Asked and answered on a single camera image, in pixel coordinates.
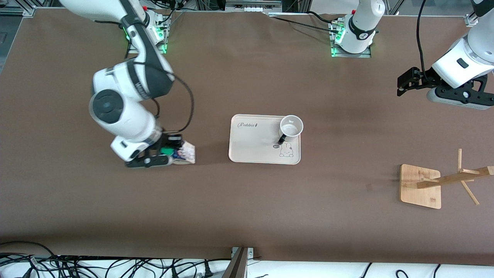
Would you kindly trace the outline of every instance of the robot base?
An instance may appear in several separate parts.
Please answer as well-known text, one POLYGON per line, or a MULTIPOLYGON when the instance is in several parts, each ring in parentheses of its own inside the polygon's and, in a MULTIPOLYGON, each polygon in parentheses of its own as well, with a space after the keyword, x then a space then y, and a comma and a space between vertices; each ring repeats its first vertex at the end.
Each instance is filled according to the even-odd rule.
MULTIPOLYGON (((168 47, 168 38, 170 36, 170 25, 171 25, 171 16, 168 17, 166 21, 164 21, 164 16, 153 11, 148 11, 150 14, 150 24, 146 27, 146 31, 153 39, 153 42, 156 43, 156 48, 161 54, 166 54, 166 49, 168 47)), ((137 54, 139 51, 131 44, 128 49, 128 53, 137 54)))
POLYGON ((331 23, 328 23, 328 27, 330 30, 337 30, 339 33, 329 33, 329 41, 331 43, 331 57, 347 57, 347 58, 370 58, 371 57, 371 47, 368 46, 366 50, 362 53, 349 53, 343 50, 340 45, 338 45, 335 41, 338 36, 341 36, 345 29, 345 22, 342 17, 339 17, 336 20, 333 20, 331 23))

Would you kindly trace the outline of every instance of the brown table surface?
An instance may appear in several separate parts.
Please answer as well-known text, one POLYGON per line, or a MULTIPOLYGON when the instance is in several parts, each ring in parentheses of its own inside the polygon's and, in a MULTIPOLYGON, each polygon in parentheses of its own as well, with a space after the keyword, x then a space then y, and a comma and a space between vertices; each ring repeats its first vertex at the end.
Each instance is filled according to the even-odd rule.
MULTIPOLYGON (((492 179, 471 183, 479 206, 460 184, 443 188, 440 210, 399 201, 401 164, 452 174, 463 148, 465 168, 494 165, 494 109, 431 103, 427 90, 396 97, 396 78, 419 66, 415 21, 384 17, 372 58, 349 59, 331 57, 326 32, 261 13, 184 14, 166 58, 196 96, 184 136, 197 164, 132 170, 88 113, 92 74, 124 59, 122 31, 38 10, 0 75, 2 241, 78 255, 214 258, 244 245, 266 260, 494 263, 492 179), (231 162, 239 113, 300 116, 301 162, 231 162)), ((422 26, 428 66, 468 30, 461 17, 422 26)), ((183 125, 178 83, 159 102, 166 127, 183 125)))

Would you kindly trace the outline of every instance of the white tray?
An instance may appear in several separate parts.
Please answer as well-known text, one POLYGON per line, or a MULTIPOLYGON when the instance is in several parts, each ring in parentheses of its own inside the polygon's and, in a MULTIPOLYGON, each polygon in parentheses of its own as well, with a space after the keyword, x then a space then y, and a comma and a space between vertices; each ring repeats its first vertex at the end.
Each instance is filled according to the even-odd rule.
POLYGON ((283 116, 233 116, 228 156, 233 162, 294 165, 300 161, 300 136, 278 145, 283 116))

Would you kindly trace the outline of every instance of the white mug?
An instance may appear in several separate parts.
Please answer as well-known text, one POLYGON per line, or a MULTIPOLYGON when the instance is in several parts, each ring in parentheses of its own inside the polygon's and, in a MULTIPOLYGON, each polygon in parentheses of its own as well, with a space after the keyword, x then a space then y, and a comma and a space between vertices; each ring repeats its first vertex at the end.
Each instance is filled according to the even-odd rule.
POLYGON ((297 139, 297 137, 302 133, 304 129, 304 123, 302 120, 295 115, 288 115, 281 119, 280 122, 280 139, 278 144, 281 145, 283 142, 292 142, 297 139))

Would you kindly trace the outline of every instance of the white robotic arm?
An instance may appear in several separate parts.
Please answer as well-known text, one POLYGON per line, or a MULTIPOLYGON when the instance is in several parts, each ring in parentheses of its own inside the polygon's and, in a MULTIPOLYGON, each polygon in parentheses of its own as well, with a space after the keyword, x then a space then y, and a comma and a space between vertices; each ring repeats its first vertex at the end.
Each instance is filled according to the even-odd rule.
POLYGON ((494 106, 494 94, 484 92, 487 75, 494 70, 494 0, 472 0, 477 25, 458 39, 432 68, 413 67, 398 78, 397 95, 411 89, 432 88, 433 102, 484 110, 494 106), (474 83, 480 88, 475 90, 474 83))
POLYGON ((349 53, 361 53, 372 44, 375 28, 384 15, 382 0, 359 0, 355 13, 343 18, 345 27, 335 43, 349 53))
POLYGON ((93 119, 116 135, 111 143, 113 151, 124 161, 132 161, 163 134, 154 115, 139 102, 167 94, 174 81, 169 63, 146 31, 149 15, 138 0, 61 0, 61 3, 77 15, 121 23, 139 51, 135 59, 94 74, 89 103, 93 119))

